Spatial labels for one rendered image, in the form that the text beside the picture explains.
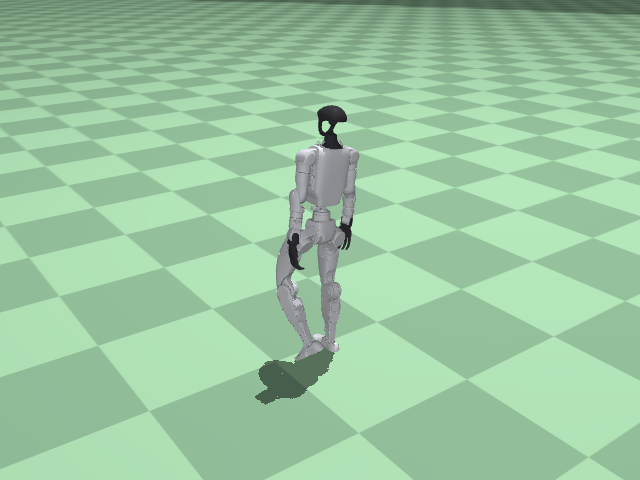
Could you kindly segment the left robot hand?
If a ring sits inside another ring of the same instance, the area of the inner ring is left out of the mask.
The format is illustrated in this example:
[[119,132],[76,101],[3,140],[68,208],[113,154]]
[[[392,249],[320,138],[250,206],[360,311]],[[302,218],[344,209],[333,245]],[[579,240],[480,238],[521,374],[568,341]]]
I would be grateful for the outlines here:
[[289,244],[289,257],[290,257],[290,263],[291,265],[293,265],[294,268],[298,269],[298,270],[303,270],[305,268],[300,267],[299,263],[298,263],[298,253],[297,253],[297,245],[299,244],[299,234],[298,233],[294,233],[292,235],[292,241],[290,241],[288,239],[287,243]]

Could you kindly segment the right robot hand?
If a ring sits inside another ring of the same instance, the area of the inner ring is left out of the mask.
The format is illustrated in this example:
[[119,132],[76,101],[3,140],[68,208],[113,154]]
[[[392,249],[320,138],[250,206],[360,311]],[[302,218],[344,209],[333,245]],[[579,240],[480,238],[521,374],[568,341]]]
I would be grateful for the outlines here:
[[[341,217],[341,220],[342,220],[342,217]],[[344,240],[344,244],[343,244],[343,247],[341,248],[342,250],[344,249],[344,247],[345,247],[345,245],[346,245],[346,243],[347,243],[347,238],[348,238],[348,244],[347,244],[346,250],[347,250],[347,249],[349,248],[349,246],[350,246],[351,234],[352,234],[352,233],[351,233],[351,229],[350,229],[350,227],[352,226],[352,221],[353,221],[353,217],[350,219],[350,223],[349,223],[349,225],[346,225],[346,224],[344,224],[344,223],[342,223],[342,222],[340,223],[339,228],[340,228],[340,229],[345,233],[345,240]],[[341,244],[341,245],[342,245],[342,244]],[[341,245],[338,247],[338,249],[341,247]]]

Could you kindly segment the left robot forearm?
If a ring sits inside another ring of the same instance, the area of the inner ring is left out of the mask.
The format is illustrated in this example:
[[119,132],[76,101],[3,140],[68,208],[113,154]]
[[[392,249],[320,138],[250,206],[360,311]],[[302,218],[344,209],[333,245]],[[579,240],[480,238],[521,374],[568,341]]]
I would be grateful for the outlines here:
[[300,231],[302,228],[302,217],[304,213],[304,207],[300,206],[300,198],[297,190],[292,190],[289,194],[290,203],[290,220],[289,230],[287,232],[287,238],[292,241],[292,235],[294,233],[299,234],[299,240],[301,237]]

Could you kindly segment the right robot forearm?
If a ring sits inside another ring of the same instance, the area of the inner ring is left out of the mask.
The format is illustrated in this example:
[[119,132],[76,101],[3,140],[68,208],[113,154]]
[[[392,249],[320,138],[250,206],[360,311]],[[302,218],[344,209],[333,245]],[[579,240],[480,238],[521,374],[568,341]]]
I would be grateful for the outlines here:
[[356,188],[354,193],[343,195],[342,200],[343,200],[343,210],[342,210],[341,222],[346,225],[349,225],[350,219],[353,217],[353,214],[355,212],[354,202],[356,201]]

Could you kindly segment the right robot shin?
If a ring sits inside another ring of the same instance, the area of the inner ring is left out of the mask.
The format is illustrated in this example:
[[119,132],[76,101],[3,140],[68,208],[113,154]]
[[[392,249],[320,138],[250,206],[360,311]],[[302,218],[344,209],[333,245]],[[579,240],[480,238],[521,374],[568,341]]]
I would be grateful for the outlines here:
[[321,307],[322,307],[322,316],[324,319],[324,328],[325,328],[325,340],[327,343],[331,343],[331,338],[333,342],[335,341],[335,329],[336,323],[339,319],[339,312],[341,307],[340,295],[341,295],[341,287],[335,282],[339,288],[339,296],[334,300],[326,300],[323,298],[321,294]]

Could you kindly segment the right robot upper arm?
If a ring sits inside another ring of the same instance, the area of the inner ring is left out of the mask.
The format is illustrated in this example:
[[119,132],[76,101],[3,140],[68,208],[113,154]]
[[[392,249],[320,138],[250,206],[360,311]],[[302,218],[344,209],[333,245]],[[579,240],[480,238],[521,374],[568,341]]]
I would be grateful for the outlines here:
[[[348,147],[348,146],[347,146]],[[359,159],[359,152],[356,149],[348,147],[350,151],[350,162],[349,169],[347,175],[346,186],[344,190],[344,195],[352,194],[355,192],[355,179],[357,172],[357,161]]]

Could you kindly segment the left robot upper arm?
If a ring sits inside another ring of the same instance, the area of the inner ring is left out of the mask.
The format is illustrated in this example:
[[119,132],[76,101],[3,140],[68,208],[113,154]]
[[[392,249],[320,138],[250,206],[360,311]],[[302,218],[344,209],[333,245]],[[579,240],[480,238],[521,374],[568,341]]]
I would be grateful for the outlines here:
[[[311,166],[316,162],[317,149],[309,148],[297,152],[296,162],[296,189],[299,193],[300,204],[307,200],[307,190],[310,179]],[[289,193],[290,194],[290,193]]]

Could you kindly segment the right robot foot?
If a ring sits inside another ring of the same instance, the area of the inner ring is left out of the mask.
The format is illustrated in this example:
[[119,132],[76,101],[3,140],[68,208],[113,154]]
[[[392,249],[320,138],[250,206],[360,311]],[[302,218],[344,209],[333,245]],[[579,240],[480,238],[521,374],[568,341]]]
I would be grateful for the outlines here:
[[321,342],[323,344],[323,346],[325,348],[327,348],[331,352],[339,351],[338,343],[336,341],[333,342],[332,338],[331,338],[331,343],[327,343],[326,340],[325,340],[325,336],[321,335],[321,334],[314,334],[313,335],[313,339],[314,340],[318,340],[319,342]]

